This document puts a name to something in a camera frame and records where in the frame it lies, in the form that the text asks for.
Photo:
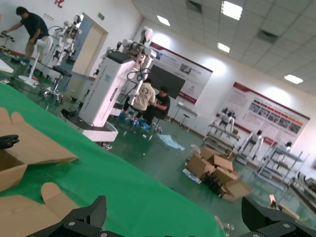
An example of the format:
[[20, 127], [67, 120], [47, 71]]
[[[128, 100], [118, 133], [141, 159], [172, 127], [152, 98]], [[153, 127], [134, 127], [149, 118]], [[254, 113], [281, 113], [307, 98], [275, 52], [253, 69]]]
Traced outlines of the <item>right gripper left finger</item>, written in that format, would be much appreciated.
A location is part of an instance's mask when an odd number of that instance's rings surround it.
[[108, 237], [103, 229], [107, 214], [107, 199], [99, 196], [89, 206], [73, 209], [60, 222], [39, 230], [31, 237]]

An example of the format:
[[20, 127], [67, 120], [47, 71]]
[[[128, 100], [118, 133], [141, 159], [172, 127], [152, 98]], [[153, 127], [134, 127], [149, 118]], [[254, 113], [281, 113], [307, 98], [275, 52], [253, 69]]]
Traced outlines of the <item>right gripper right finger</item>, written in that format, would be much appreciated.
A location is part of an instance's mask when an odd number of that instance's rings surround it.
[[241, 200], [241, 215], [249, 232], [241, 237], [316, 237], [316, 231], [297, 223], [288, 214], [259, 205], [250, 197]]

